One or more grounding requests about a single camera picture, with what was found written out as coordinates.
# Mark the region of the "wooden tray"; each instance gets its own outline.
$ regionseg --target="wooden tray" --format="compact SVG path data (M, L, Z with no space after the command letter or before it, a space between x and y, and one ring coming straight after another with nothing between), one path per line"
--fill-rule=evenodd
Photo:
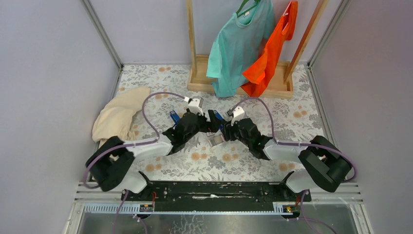
M284 74L287 69L289 62L280 61L275 69L275 75L272 77L267 89L261 95L263 98L292 98L293 82L291 75L288 81L284 84ZM214 88L211 85L216 79L209 79L206 77L208 66L208 55L196 55L196 70L191 69L188 79L188 90L191 91L204 91L213 92ZM242 90L242 88L237 89L237 94L247 95L247 93Z

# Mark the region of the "tabletop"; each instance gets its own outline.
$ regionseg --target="tabletop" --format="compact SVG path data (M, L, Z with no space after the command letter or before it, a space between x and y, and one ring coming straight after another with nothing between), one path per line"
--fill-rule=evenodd
M187 89L190 65L125 65L117 94L139 86L151 88L151 93L167 91L187 97L202 97L202 109L217 110L224 118L225 112L247 96L217 98L213 93L193 92ZM279 140L307 142L316 135L323 135L322 123L317 112L304 65L293 73L294 96L292 99L262 98L274 119ZM271 122L264 106L256 100L247 100L241 107L257 125L261 134L271 134ZM174 125L169 117L174 110L179 116L186 111L187 103L178 97L163 94L151 98L145 113L161 133ZM145 122L142 112L132 121L136 139L154 137L155 132ZM239 141L224 142L214 147L205 133L198 133L183 150L169 156L137 158L131 173L144 172L150 180L201 180L201 181L281 181L292 170L302 165L282 160L254 158Z

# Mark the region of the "clothes hanger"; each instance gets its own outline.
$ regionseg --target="clothes hanger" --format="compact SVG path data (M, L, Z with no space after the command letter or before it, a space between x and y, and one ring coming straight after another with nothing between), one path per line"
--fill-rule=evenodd
M238 9L238 11L237 11L237 16L239 17L240 16L240 12L241 12L241 10L243 9L243 7L245 6L245 4L248 2L249 0L244 0L243 1L243 3L241 3L241 6L240 6L240 8ZM247 9L246 11L244 11L244 12L248 12L249 10L251 10L252 8L254 8L254 7L256 7L257 5L255 4L255 5L253 5L253 6L251 6L249 9Z
M292 2L292 0L290 0L290 2L288 3L288 5L287 5L287 7L285 8L285 11L284 11L284 13L282 14L282 16L288 15L287 10L288 10L288 8L290 7L291 2ZM286 27L287 27L288 24L289 24L289 22L287 22L287 24L284 26L284 28L282 29L283 31L284 31L284 29L286 29Z

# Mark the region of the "shirt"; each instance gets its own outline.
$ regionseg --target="shirt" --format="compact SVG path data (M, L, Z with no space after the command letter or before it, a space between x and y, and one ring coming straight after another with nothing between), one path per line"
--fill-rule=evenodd
M284 41L291 40L294 34L298 10L298 2L292 1L281 16L273 33L265 45L263 54L243 75L250 81L241 88L251 97L259 97L268 87L275 74Z
M212 44L206 76L217 97L235 95L236 89L248 82L242 72L259 56L262 39L268 39L275 27L271 0L254 3L256 7L240 17L234 13Z

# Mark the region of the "green hanger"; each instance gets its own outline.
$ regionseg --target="green hanger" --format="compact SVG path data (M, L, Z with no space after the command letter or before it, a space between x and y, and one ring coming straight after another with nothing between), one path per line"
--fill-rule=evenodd
M243 9L243 7L245 6L245 4L248 2L249 0L244 0L243 1L243 3L241 3L241 6L240 6L240 8L238 9L238 11L237 11L237 16L239 17L240 16L240 12L241 12L241 10ZM254 7L256 7L257 6L257 4L254 4L253 6L251 6L249 9L247 9L246 11L244 11L244 12L248 12L249 10L251 10L252 8L254 8Z

